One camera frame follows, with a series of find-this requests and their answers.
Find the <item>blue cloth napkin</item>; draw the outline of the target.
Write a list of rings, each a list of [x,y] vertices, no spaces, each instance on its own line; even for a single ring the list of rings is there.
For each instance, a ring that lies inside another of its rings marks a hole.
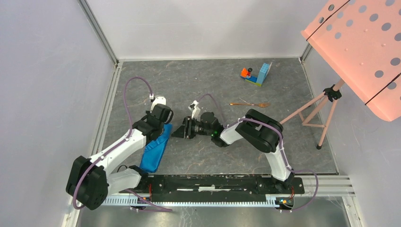
[[[151,141],[144,150],[141,158],[140,168],[147,173],[155,173],[164,155],[169,141],[172,124],[164,125],[164,131],[155,141]]]

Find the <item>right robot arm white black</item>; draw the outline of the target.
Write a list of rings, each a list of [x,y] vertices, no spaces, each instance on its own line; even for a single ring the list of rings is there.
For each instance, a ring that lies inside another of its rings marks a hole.
[[[227,147],[244,139],[265,154],[271,168],[273,187],[285,193],[292,187],[294,173],[288,164],[283,146],[283,126],[276,120],[250,109],[236,123],[224,126],[213,112],[205,112],[200,119],[184,118],[172,137],[192,139],[197,135],[209,136],[218,147]]]

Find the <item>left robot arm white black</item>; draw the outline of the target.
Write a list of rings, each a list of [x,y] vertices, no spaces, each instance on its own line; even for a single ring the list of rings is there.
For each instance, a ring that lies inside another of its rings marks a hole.
[[[148,179],[141,176],[138,168],[129,167],[117,173],[114,169],[134,152],[156,141],[173,114],[170,107],[157,104],[109,147],[91,157],[76,158],[66,185],[66,193],[73,197],[73,207],[95,210],[114,193],[126,189],[144,192]]]

